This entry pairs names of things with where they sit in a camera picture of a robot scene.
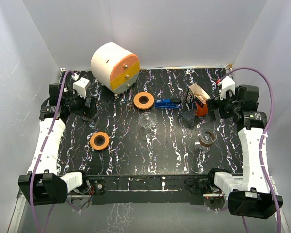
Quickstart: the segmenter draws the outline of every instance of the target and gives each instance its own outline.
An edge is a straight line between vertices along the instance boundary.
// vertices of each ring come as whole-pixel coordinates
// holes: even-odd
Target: small box
[[[209,98],[210,96],[206,91],[204,91],[199,85],[193,84],[188,87],[185,102],[189,105],[190,109],[197,107],[196,115],[202,117],[208,112],[206,100]]]

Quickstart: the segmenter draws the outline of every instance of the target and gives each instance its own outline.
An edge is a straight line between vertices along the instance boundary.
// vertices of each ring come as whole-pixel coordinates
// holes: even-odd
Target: white wall
[[[267,157],[291,230],[291,0],[269,0],[239,53],[234,68],[255,67],[270,80],[274,92],[274,121],[267,139]],[[249,71],[233,75],[238,84],[260,88],[259,109],[269,113],[263,80]]]
[[[136,53],[141,67],[233,63],[266,0],[23,2],[59,67],[90,69],[110,41]]]
[[[0,0],[0,233],[16,203],[39,133],[39,112],[59,68],[21,0]]]

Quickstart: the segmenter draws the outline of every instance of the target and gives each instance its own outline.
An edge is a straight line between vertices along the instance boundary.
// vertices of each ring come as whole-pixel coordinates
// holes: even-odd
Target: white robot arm
[[[223,119],[233,117],[242,145],[243,181],[238,182],[226,170],[213,168],[208,174],[209,184],[224,192],[231,214],[267,219],[276,208],[262,171],[263,166],[268,175],[266,137],[262,149],[259,149],[263,129],[267,124],[266,114],[257,111],[259,89],[249,85],[240,85],[235,89],[235,82],[230,77],[218,85],[222,88],[220,96],[207,100],[208,114],[211,121],[215,121],[216,109],[219,109]],[[260,150],[264,165],[260,162]],[[276,197],[281,207],[282,197]]]
[[[60,83],[51,84],[49,89],[49,98],[41,106],[40,113],[40,134],[36,151],[33,156],[32,163],[27,171],[27,175],[21,175],[18,179],[18,185],[30,202],[29,187],[31,174],[37,162],[39,154],[40,161],[34,177],[34,205],[64,203],[67,194],[76,188],[87,189],[83,171],[72,171],[61,177],[58,177],[57,158],[61,137],[65,130],[65,123],[71,113],[80,115],[86,121],[92,121],[96,113],[96,99],[87,93],[90,81],[86,78],[80,78],[73,83],[72,89],[64,88],[64,94],[61,99],[60,110],[56,116],[56,120],[52,132],[48,135],[48,131],[52,124],[56,103],[59,97]]]

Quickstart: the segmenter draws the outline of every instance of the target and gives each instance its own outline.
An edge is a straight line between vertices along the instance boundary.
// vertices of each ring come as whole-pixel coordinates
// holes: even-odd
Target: marbled black surface
[[[90,71],[79,71],[80,77],[91,81],[90,92],[97,98],[98,119],[88,124],[71,115],[59,148],[60,175],[74,169],[85,169],[88,175],[146,175],[146,174],[206,174],[213,167],[242,173],[242,150],[236,125],[231,119],[210,122],[206,115],[195,118],[193,130],[186,128],[179,114],[187,110],[152,107],[158,124],[151,130],[138,125],[144,110],[136,109],[133,97],[142,91],[156,99],[181,98],[187,87],[200,85],[210,97],[219,94],[215,82],[225,74],[224,69],[153,69],[141,70],[137,82],[125,93],[115,97],[102,86]],[[218,139],[204,155],[195,152],[197,132],[215,128]],[[89,140],[96,132],[110,137],[103,151],[91,148]]]

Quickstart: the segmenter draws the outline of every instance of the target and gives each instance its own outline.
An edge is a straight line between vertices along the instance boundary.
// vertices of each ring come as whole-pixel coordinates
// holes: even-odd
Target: orange donut
[[[148,92],[140,92],[134,97],[134,104],[136,108],[145,110],[149,109],[154,104],[154,97]]]
[[[109,144],[109,136],[104,132],[95,133],[90,140],[91,146],[95,150],[103,150]]]

